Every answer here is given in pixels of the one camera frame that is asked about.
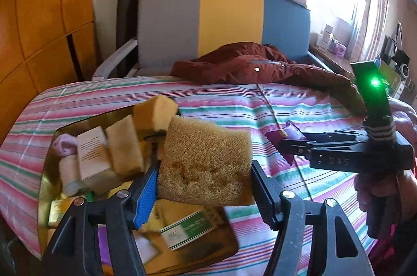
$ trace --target gray armrest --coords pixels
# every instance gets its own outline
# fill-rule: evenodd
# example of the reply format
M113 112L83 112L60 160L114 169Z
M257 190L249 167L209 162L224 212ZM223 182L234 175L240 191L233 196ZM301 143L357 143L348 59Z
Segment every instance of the gray armrest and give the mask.
M311 64L314 64L315 66L318 66L319 68L322 68L322 69L325 69L327 71L333 72L332 69L330 69L326 64L324 64L322 61L320 61L311 52L308 52L308 58L307 59Z
M138 45L137 39L130 39L117 49L107 60L105 60L95 71L93 81L107 79L116 66Z

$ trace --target green light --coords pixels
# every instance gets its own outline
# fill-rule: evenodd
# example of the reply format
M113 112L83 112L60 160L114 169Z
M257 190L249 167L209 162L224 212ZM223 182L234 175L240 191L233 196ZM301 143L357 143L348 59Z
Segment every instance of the green light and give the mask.
M372 78L372 79L371 79L371 84L372 84L375 88L377 88L377 87L379 87L379 86L381 85L381 82L379 81L379 79L377 79L376 77L374 77L374 78Z

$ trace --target brown jacket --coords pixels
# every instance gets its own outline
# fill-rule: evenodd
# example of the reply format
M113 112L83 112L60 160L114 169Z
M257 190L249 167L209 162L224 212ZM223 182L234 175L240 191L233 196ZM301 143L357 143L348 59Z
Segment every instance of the brown jacket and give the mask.
M269 44L227 44L192 61L175 62L171 76L200 84L281 83L328 90L353 114L366 114L363 100L348 78L313 65L297 64Z

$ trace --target screw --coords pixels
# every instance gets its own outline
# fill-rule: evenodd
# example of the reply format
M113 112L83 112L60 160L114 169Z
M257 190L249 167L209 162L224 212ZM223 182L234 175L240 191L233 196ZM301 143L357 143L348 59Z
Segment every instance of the screw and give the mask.
M74 205L76 205L77 207L79 207L80 205L84 204L84 197L78 197L76 199L74 199Z
M294 198L294 197L295 197L294 192L292 192L291 190L284 190L284 191L282 192L282 195L283 195L285 198Z
M119 198L126 198L128 196L129 196L129 192L126 189L122 189L117 192L117 197Z
M335 207L337 205L337 201L334 198L328 198L326 199L326 204L329 207Z

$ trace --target tablecloth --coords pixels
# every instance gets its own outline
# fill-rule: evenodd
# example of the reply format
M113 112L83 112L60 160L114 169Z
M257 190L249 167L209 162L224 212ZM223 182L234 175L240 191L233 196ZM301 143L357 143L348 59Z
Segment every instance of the tablecloth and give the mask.
M282 84L201 86L174 77L132 77L79 82L39 94L22 112L0 147L0 210L10 227L36 256L37 206L44 159L54 132L67 124L145 101L154 95L174 98L183 116L200 118L229 128L249 129L253 158L266 174L304 199L333 197L342 206L364 248L373 240L366 235L365 218L356 202L354 174L314 170L296 157L289 166L264 134L293 121L302 131L332 131L355 126L352 116L327 93ZM263 223L256 205L226 207L239 243L236 255L195 275L260 275L277 233ZM312 227L306 227L299 274L306 273Z

